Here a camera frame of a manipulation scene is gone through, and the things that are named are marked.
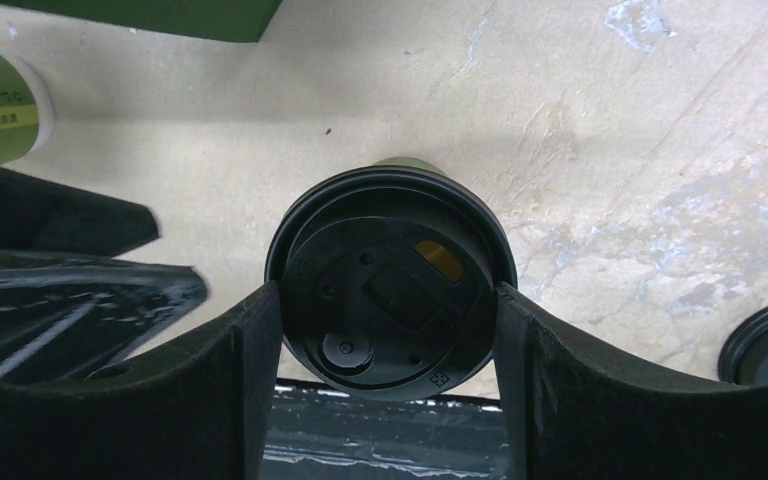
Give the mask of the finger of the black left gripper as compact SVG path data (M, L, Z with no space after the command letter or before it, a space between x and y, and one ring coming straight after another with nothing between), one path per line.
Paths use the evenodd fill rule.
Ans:
M84 378L207 296L186 266L0 249L0 382Z
M144 205L0 167L0 249L116 257L159 237Z

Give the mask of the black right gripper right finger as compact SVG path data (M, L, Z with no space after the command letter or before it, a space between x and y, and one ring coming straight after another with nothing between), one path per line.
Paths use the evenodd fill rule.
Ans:
M768 479L768 385L621 350L501 283L493 359L513 479Z

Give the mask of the white paper cup stack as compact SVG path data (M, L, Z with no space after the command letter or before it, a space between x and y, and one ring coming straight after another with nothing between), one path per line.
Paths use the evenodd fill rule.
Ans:
M40 148L51 136L55 109L42 77L0 50L0 165Z

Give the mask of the green paper bag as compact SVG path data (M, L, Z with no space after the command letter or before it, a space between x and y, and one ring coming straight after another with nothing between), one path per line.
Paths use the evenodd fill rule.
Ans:
M0 6L230 43L256 43L281 0L0 0Z

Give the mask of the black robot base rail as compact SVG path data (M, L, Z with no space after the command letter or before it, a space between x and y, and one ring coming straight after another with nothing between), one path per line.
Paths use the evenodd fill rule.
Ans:
M262 479L508 479L498 401L441 395L364 400L324 384L279 379Z

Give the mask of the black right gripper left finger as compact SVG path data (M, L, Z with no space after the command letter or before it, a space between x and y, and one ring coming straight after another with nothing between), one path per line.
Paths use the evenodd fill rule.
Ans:
M0 479L254 479L282 339L268 282L86 379L0 384Z

